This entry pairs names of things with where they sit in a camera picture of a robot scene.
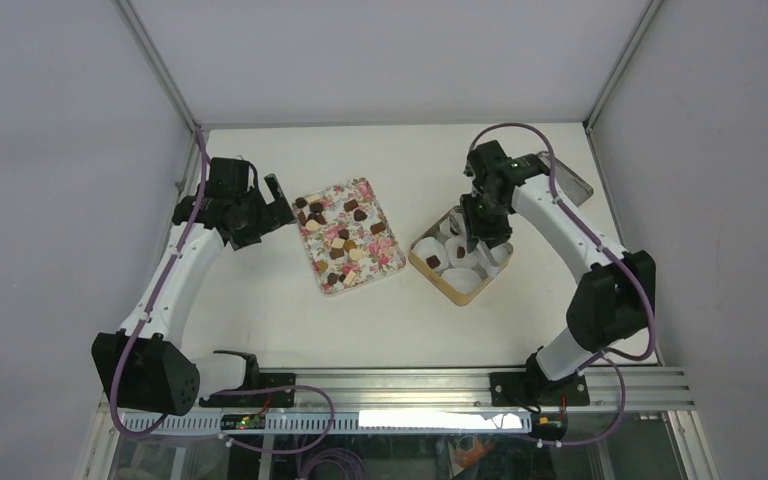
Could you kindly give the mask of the gold square tin box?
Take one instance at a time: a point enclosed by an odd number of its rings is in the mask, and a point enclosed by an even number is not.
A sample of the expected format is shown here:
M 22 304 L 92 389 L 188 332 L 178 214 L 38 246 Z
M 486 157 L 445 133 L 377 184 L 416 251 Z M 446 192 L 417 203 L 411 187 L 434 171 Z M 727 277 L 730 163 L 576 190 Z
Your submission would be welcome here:
M 510 243 L 489 250 L 468 252 L 464 217 L 454 206 L 410 247 L 409 261 L 444 296 L 457 306 L 468 305 L 503 271 L 514 253 Z

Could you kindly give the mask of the dark square chocolate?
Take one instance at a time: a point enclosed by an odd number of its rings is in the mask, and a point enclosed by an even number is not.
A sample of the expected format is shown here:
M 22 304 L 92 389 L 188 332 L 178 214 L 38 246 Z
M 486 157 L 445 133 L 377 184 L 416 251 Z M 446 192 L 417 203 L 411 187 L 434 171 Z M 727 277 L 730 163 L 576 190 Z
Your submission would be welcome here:
M 427 257 L 425 263 L 431 269 L 437 269 L 441 265 L 441 261 L 436 255 Z

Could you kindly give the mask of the white dome chocolate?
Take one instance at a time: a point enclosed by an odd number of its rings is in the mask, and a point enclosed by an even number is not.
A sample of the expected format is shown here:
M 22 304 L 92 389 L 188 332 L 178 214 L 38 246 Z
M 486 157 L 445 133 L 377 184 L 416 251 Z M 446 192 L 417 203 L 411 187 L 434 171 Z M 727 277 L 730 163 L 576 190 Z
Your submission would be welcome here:
M 353 261 L 359 261 L 364 257 L 364 251 L 358 248 L 354 248 L 348 252 L 348 255 Z

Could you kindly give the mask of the silver square tin lid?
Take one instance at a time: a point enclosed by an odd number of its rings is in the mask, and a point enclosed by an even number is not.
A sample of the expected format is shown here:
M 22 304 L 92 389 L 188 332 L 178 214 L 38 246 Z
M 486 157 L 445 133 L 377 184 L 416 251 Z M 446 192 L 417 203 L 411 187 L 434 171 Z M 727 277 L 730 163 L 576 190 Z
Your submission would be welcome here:
M 565 202 L 580 207 L 594 194 L 594 188 L 561 160 L 555 160 L 556 190 L 565 196 Z

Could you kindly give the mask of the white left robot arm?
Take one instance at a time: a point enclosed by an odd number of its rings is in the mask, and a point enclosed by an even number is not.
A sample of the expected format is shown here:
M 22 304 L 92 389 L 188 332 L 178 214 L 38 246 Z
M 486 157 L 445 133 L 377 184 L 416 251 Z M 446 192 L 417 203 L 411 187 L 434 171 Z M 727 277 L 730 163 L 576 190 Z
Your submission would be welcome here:
M 191 359 L 182 351 L 186 322 L 219 254 L 240 250 L 295 223 L 277 177 L 258 177 L 244 159 L 214 157 L 195 194 L 172 214 L 170 243 L 137 306 L 114 333 L 100 333 L 92 358 L 116 407 L 182 416 L 217 392 L 237 406 L 254 403 L 261 380 L 251 354 L 216 350 Z

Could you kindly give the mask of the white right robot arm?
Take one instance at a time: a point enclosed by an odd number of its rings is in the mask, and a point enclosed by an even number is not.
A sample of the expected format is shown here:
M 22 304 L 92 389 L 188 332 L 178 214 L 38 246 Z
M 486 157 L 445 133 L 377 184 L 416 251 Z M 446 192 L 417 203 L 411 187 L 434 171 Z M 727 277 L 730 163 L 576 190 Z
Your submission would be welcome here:
M 470 151 L 472 190 L 460 198 L 466 249 L 498 269 L 494 248 L 512 233 L 509 218 L 527 220 L 553 247 L 576 282 L 565 328 L 526 361 L 523 398 L 548 405 L 574 375 L 621 339 L 654 322 L 656 266 L 594 229 L 559 189 L 539 157 L 509 157 L 490 141 Z

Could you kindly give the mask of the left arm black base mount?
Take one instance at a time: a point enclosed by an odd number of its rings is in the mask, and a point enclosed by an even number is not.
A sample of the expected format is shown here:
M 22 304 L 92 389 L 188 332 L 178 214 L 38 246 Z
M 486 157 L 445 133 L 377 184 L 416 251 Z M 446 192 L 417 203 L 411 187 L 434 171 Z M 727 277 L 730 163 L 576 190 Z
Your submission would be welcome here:
M 292 407 L 295 373 L 264 372 L 253 353 L 214 350 L 195 360 L 200 374 L 198 405 L 202 408 L 255 408 L 271 401 Z

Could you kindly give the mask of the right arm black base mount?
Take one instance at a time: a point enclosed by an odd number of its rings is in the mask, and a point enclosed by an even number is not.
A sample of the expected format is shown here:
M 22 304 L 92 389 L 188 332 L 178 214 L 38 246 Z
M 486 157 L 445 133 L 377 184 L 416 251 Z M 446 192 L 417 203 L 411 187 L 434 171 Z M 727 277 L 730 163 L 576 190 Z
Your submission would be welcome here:
M 488 374 L 494 407 L 589 406 L 591 399 L 583 376 L 545 380 L 539 371 L 493 371 Z

